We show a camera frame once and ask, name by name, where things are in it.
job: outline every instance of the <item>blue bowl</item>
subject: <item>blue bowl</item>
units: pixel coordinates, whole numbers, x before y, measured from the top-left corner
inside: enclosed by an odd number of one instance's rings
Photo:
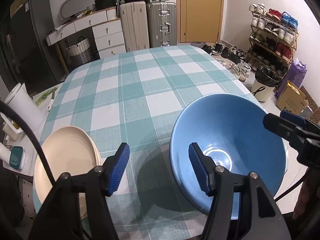
[[[188,157],[196,142],[216,165],[232,173],[257,172],[274,196],[285,171],[282,139],[266,130],[265,112],[246,98],[212,94],[188,105],[179,115],[171,134],[170,162],[178,186],[201,212],[209,214],[212,197],[201,191]],[[238,218],[239,193],[234,194],[232,220]]]

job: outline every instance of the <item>wooden door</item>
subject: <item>wooden door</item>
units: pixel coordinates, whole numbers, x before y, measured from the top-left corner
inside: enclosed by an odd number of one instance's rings
[[[180,42],[218,41],[222,11],[223,0],[180,0]]]

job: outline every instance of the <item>black refrigerator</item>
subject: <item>black refrigerator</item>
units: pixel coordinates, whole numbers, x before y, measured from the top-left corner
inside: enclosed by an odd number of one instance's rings
[[[65,75],[55,47],[49,47],[45,39],[53,29],[49,0],[28,0],[10,19],[7,62],[29,94],[57,85]]]

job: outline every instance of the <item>plaid tablecloth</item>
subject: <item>plaid tablecloth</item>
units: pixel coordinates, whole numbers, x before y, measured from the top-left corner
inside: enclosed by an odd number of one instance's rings
[[[103,160],[121,142],[130,159],[119,189],[107,198],[121,239],[188,239],[202,233],[206,216],[183,196],[172,176],[169,141],[188,104],[226,92],[261,106],[244,85],[203,50],[153,48],[114,55],[75,69],[61,87],[40,143],[74,125],[95,142]],[[41,204],[34,193],[34,204]],[[87,220],[84,227],[89,228]]]

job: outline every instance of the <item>purple bag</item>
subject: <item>purple bag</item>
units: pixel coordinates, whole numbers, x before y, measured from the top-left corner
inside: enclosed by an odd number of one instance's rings
[[[306,73],[307,73],[307,65],[303,64],[301,61],[295,58],[287,72],[287,75],[283,79],[281,86],[279,87],[278,91],[275,93],[275,98],[277,99],[279,98],[284,87],[288,83],[288,80],[290,80],[296,87],[299,88]]]

